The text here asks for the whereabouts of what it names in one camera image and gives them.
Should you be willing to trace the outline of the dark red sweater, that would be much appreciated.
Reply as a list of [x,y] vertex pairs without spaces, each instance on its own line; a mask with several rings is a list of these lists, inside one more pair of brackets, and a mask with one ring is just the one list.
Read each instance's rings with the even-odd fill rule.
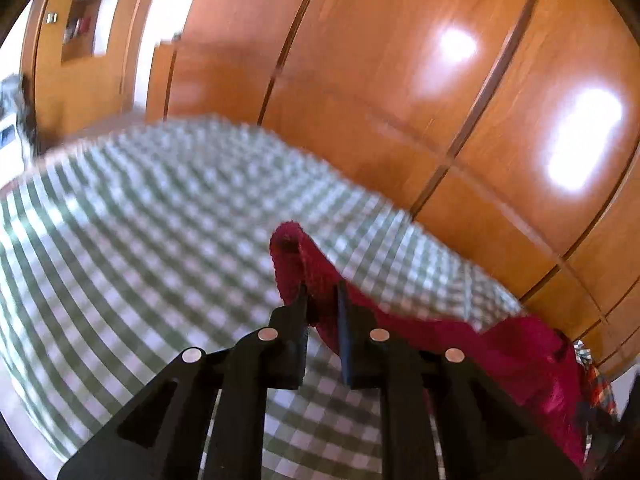
[[[287,304],[306,285],[319,309],[314,327],[322,341],[337,352],[335,287],[341,274],[314,241],[295,222],[284,222],[269,244],[279,294]],[[506,318],[478,332],[451,318],[419,320],[383,311],[357,286],[347,285],[348,298],[374,314],[376,324],[401,336],[416,350],[442,353],[461,350],[479,365],[535,424],[577,466],[584,463],[586,430],[577,421],[578,405],[585,401],[584,370],[570,341],[539,318]]]

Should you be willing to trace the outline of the red plaid pillow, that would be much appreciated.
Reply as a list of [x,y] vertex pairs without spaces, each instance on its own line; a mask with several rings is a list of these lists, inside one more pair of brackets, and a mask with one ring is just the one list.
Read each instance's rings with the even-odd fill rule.
[[612,386],[597,368],[591,350],[581,340],[575,340],[573,346],[576,361],[584,368],[586,373],[590,405],[594,408],[600,408],[613,418],[617,418],[618,411]]

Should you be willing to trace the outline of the green white checkered bedsheet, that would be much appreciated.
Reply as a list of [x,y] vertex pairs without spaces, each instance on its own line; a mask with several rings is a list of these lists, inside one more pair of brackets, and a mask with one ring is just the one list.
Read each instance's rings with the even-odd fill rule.
[[51,452],[70,458],[182,350],[266,325],[287,221],[386,311],[477,330],[521,312],[405,211],[266,130],[204,117],[104,136],[1,201],[1,356]]

